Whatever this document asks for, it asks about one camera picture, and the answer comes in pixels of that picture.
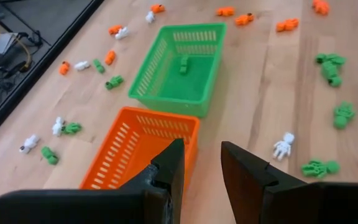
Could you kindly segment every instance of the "plastic figurine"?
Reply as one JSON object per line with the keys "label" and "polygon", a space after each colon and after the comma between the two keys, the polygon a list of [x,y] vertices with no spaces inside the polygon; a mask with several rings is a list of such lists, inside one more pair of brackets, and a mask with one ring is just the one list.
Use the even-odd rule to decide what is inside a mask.
{"label": "plastic figurine", "polygon": [[149,11],[146,16],[146,21],[150,24],[150,23],[153,23],[154,20],[155,20],[154,12]]}
{"label": "plastic figurine", "polygon": [[221,7],[216,10],[216,15],[218,15],[218,16],[233,16],[234,8],[233,7]]}
{"label": "plastic figurine", "polygon": [[338,129],[346,128],[355,114],[356,112],[353,110],[353,105],[343,101],[341,105],[334,109],[334,127]]}
{"label": "plastic figurine", "polygon": [[113,34],[118,34],[118,31],[122,29],[122,25],[115,25],[109,28],[109,34],[113,35]]}
{"label": "plastic figurine", "polygon": [[40,138],[33,134],[31,137],[26,139],[23,143],[23,145],[19,148],[19,152],[27,154],[30,152],[31,149],[33,149],[35,146],[37,146],[38,141]]}
{"label": "plastic figurine", "polygon": [[104,58],[104,62],[106,65],[111,65],[112,61],[116,58],[116,53],[113,50],[109,50],[106,57]]}
{"label": "plastic figurine", "polygon": [[91,65],[89,62],[87,61],[83,61],[83,62],[78,62],[74,65],[74,68],[77,70],[77,71],[82,71],[86,68],[89,68]]}
{"label": "plastic figurine", "polygon": [[254,15],[252,13],[248,13],[246,15],[241,15],[234,20],[236,25],[238,26],[244,26],[247,25],[249,22],[252,22],[254,20]]}
{"label": "plastic figurine", "polygon": [[329,4],[323,0],[313,0],[313,9],[317,14],[327,16],[329,13]]}
{"label": "plastic figurine", "polygon": [[157,13],[160,13],[160,12],[163,12],[165,11],[165,6],[161,5],[161,4],[154,4],[150,7],[150,10],[154,13],[154,14],[157,14]]}
{"label": "plastic figurine", "polygon": [[127,27],[124,27],[122,29],[119,29],[118,33],[116,34],[116,39],[117,40],[121,40],[122,38],[126,37],[129,35],[129,31]]}
{"label": "plastic figurine", "polygon": [[100,63],[100,61],[98,59],[93,60],[93,65],[96,67],[97,71],[100,74],[103,74],[105,72],[103,65]]}
{"label": "plastic figurine", "polygon": [[114,87],[119,86],[122,82],[124,82],[124,79],[118,75],[116,77],[112,77],[110,81],[106,82],[105,87],[106,89],[111,90]]}
{"label": "plastic figurine", "polygon": [[54,136],[62,135],[62,128],[63,128],[64,123],[65,123],[65,120],[63,118],[61,118],[61,117],[56,118],[56,122],[52,127],[52,134]]}
{"label": "plastic figurine", "polygon": [[59,68],[59,73],[61,75],[66,75],[67,72],[69,71],[69,69],[70,69],[70,64],[68,62],[64,61]]}
{"label": "plastic figurine", "polygon": [[54,152],[52,152],[52,150],[50,150],[48,146],[44,146],[41,149],[41,154],[44,158],[46,158],[46,160],[48,160],[50,165],[56,165],[59,162],[59,158]]}
{"label": "plastic figurine", "polygon": [[285,133],[283,140],[274,144],[274,153],[273,158],[277,158],[279,161],[283,159],[284,156],[291,155],[291,145],[295,137],[291,133]]}

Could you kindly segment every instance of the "toy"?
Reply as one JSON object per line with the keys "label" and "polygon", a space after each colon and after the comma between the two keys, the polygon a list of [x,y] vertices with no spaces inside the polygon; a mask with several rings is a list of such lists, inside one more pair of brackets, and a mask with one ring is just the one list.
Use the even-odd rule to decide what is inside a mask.
{"label": "toy", "polygon": [[37,135],[35,134],[31,135],[31,137],[29,137],[24,141],[23,146],[19,148],[19,152],[24,154],[29,153],[31,149],[37,146],[39,140],[40,138]]}
{"label": "toy", "polygon": [[233,7],[221,7],[216,10],[216,15],[218,15],[218,16],[233,16],[234,8]]}
{"label": "toy", "polygon": [[62,135],[62,128],[65,123],[65,120],[61,117],[56,118],[55,124],[52,126],[52,134],[54,136],[60,136]]}
{"label": "toy", "polygon": [[336,161],[328,161],[324,164],[317,159],[312,159],[309,163],[301,166],[302,174],[305,177],[317,177],[319,179],[324,178],[327,174],[336,174],[340,169],[341,167]]}
{"label": "toy", "polygon": [[87,61],[83,61],[83,62],[78,62],[74,65],[74,68],[77,70],[77,71],[82,71],[86,68],[89,68],[91,65],[89,64],[89,62]]}
{"label": "toy", "polygon": [[118,34],[118,31],[122,29],[122,25],[115,25],[109,28],[109,34],[113,35],[113,34]]}
{"label": "toy", "polygon": [[154,12],[149,11],[146,16],[146,21],[150,24],[150,23],[154,22],[154,20],[155,20]]}
{"label": "toy", "polygon": [[80,123],[70,123],[67,126],[62,127],[62,133],[63,134],[75,134],[78,131],[82,130],[82,126]]}
{"label": "toy", "polygon": [[111,65],[112,61],[116,58],[116,53],[113,50],[109,50],[106,57],[104,58],[104,62],[106,65]]}
{"label": "toy", "polygon": [[105,72],[103,65],[100,63],[98,59],[93,59],[93,65],[96,67],[97,71],[100,74],[103,74]]}
{"label": "toy", "polygon": [[241,15],[237,17],[234,22],[238,26],[244,26],[247,25],[249,22],[252,22],[254,20],[254,15],[252,13],[248,13],[246,15]]}
{"label": "toy", "polygon": [[327,16],[329,13],[329,4],[323,0],[313,0],[313,9],[317,14]]}
{"label": "toy", "polygon": [[124,27],[122,29],[119,29],[118,33],[116,34],[116,39],[117,40],[121,40],[122,38],[126,37],[129,35],[129,31],[127,27]]}
{"label": "toy", "polygon": [[161,4],[154,4],[150,7],[150,10],[156,14],[156,13],[160,13],[165,11],[165,6],[161,5]]}
{"label": "toy", "polygon": [[274,144],[274,153],[273,158],[277,158],[279,161],[283,159],[284,156],[291,155],[291,145],[294,141],[295,137],[291,133],[285,133],[283,140],[278,141]]}
{"label": "toy", "polygon": [[278,22],[276,24],[276,31],[277,32],[282,32],[282,31],[291,31],[295,28],[297,28],[299,25],[299,20],[296,18],[293,19],[287,19],[284,22]]}
{"label": "toy", "polygon": [[66,75],[67,72],[69,71],[69,69],[70,69],[70,64],[68,62],[64,61],[59,68],[59,73],[61,75]]}
{"label": "toy", "polygon": [[353,110],[353,105],[343,101],[341,105],[334,109],[334,127],[337,129],[346,128],[355,114],[356,112]]}
{"label": "toy", "polygon": [[122,82],[124,82],[124,79],[118,75],[116,77],[112,77],[110,81],[106,82],[105,87],[106,89],[111,90],[114,87],[119,86]]}
{"label": "toy", "polygon": [[59,161],[59,158],[56,156],[54,152],[52,152],[52,150],[50,150],[48,146],[44,146],[41,149],[41,154],[44,158],[48,160],[48,163],[50,165],[56,165]]}

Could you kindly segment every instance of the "white toy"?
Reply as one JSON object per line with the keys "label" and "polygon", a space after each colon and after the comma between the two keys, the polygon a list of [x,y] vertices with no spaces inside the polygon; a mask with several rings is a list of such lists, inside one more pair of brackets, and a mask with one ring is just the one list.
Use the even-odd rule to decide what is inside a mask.
{"label": "white toy", "polygon": [[78,62],[74,65],[74,68],[77,70],[77,71],[82,71],[86,68],[89,68],[91,65],[89,62],[87,61],[83,61],[83,62]]}
{"label": "white toy", "polygon": [[38,141],[40,138],[36,136],[35,134],[31,135],[28,139],[26,139],[23,143],[23,146],[19,148],[19,152],[27,154],[30,152],[32,148],[37,146]]}
{"label": "white toy", "polygon": [[285,133],[283,140],[274,144],[274,153],[273,157],[277,158],[279,161],[283,159],[285,155],[291,155],[291,145],[294,141],[295,137],[291,133]]}
{"label": "white toy", "polygon": [[118,34],[116,34],[116,39],[121,40],[122,38],[129,35],[129,31],[127,27],[124,27],[122,29],[119,29]]}
{"label": "white toy", "polygon": [[148,23],[152,23],[154,22],[155,20],[155,17],[154,17],[154,13],[152,11],[150,11],[149,13],[147,13],[147,16],[146,16],[146,21]]}
{"label": "white toy", "polygon": [[62,127],[64,123],[65,120],[63,120],[63,118],[61,117],[56,118],[56,123],[52,127],[54,136],[60,136],[62,134]]}

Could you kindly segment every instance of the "green toy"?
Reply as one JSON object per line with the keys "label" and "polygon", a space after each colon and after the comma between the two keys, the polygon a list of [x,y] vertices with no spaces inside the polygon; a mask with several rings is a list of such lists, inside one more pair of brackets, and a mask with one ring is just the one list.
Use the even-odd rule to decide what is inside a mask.
{"label": "green toy", "polygon": [[44,146],[41,149],[41,154],[44,158],[48,160],[48,163],[50,165],[56,165],[59,162],[59,158],[56,156],[54,152],[52,152],[52,150],[50,150],[48,146]]}
{"label": "green toy", "polygon": [[334,127],[337,129],[346,128],[348,122],[352,120],[355,114],[353,104],[343,101],[341,105],[334,109]]}
{"label": "green toy", "polygon": [[119,86],[123,82],[124,82],[124,79],[120,75],[118,75],[116,77],[112,77],[110,79],[110,81],[106,82],[106,84],[104,86],[106,87],[106,89],[111,90],[114,87]]}
{"label": "green toy", "polygon": [[82,126],[80,123],[71,122],[70,124],[62,127],[63,134],[75,134],[78,131],[82,130]]}
{"label": "green toy", "polygon": [[96,67],[97,71],[100,74],[103,74],[105,72],[105,69],[104,69],[103,65],[100,63],[99,59],[94,59],[93,65]]}

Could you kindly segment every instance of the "wooden table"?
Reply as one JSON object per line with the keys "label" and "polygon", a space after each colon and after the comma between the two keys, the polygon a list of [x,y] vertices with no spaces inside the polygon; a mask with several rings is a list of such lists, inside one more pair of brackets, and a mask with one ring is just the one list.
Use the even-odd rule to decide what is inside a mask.
{"label": "wooden table", "polygon": [[[200,151],[182,223],[234,223],[222,178],[221,141],[232,141],[299,178],[300,166],[311,158],[337,160],[342,170],[325,180],[358,182],[358,1],[329,2],[331,12],[322,17],[312,11],[311,0],[166,0],[159,3],[167,11],[148,25],[144,17],[157,2],[105,1],[0,127],[0,195],[77,188],[118,110],[142,107],[127,91],[158,30],[203,22],[226,22],[227,34],[210,111],[201,120]],[[228,5],[236,7],[236,15],[254,13],[255,21],[236,27],[234,17],[214,15]],[[292,17],[300,19],[299,28],[277,34],[275,24]],[[108,35],[116,24],[128,26],[131,35],[120,41]],[[117,59],[105,75],[94,68],[58,74],[63,60],[102,60],[109,49]],[[313,62],[319,52],[347,57],[340,88],[329,87],[319,74]],[[125,82],[107,91],[104,82],[118,74]],[[342,100],[354,103],[357,115],[337,131],[333,108]],[[52,136],[57,116],[80,122],[84,130],[73,137]],[[286,131],[296,136],[293,154],[277,162],[273,145]],[[42,138],[39,147],[20,154],[18,148],[34,133]],[[57,166],[42,159],[43,145],[60,156]]]}

